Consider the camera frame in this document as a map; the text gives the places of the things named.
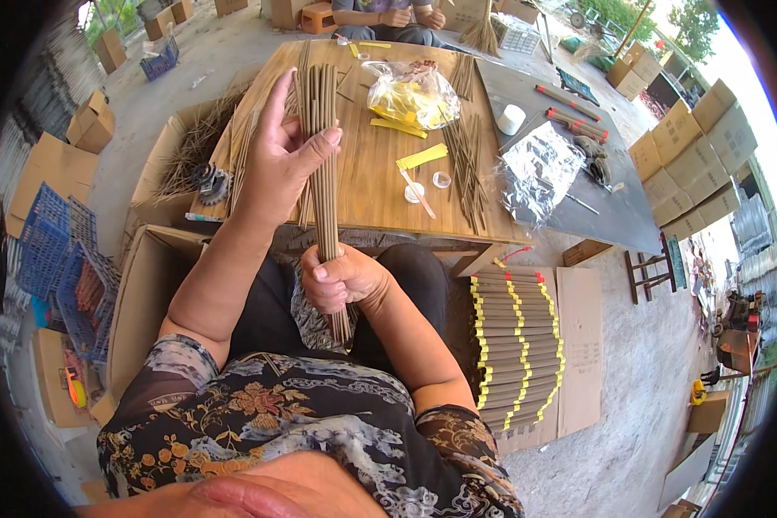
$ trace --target clear plastic bag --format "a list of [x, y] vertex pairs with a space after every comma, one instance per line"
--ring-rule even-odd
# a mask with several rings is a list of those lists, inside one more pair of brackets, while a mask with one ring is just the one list
[[502, 203], [519, 223], [547, 221], [575, 181], [586, 159], [547, 121], [512, 146], [496, 171], [506, 176]]
[[431, 60], [365, 61], [377, 76], [369, 90], [369, 109], [415, 130], [437, 130], [461, 117], [461, 100]]

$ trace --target sheer sleeve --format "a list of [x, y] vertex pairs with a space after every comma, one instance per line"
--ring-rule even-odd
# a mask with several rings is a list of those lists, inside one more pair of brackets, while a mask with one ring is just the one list
[[118, 430], [152, 412], [170, 409], [217, 374], [216, 362], [196, 340], [178, 334], [161, 337], [104, 429]]
[[461, 473], [473, 492], [491, 497], [505, 516], [524, 516], [509, 474], [500, 463], [492, 432], [476, 414], [446, 404], [422, 412], [415, 426], [441, 458]]

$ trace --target fingernail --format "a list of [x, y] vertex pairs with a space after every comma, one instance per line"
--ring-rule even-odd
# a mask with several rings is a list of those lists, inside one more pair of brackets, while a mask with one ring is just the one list
[[342, 130], [339, 128], [329, 128], [322, 132], [322, 137], [332, 146], [335, 146], [340, 143], [340, 139], [342, 138]]

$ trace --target forearm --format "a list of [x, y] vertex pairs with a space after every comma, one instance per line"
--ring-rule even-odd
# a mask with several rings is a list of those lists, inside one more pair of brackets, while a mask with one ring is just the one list
[[457, 379], [466, 383], [440, 335], [391, 275], [379, 293], [361, 301], [360, 307], [394, 370], [412, 391]]
[[359, 11], [333, 11], [334, 22], [337, 25], [380, 25], [380, 15], [383, 13], [360, 13]]
[[273, 231], [228, 219], [179, 287], [169, 320], [214, 342], [229, 343]]

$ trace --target orange stool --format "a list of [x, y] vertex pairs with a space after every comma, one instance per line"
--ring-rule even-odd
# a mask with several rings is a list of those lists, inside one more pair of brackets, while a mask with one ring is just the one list
[[336, 31], [337, 24], [334, 23], [334, 14], [332, 5], [328, 2], [315, 3], [310, 6], [302, 7], [300, 16], [302, 30], [311, 34], [323, 34], [325, 32]]

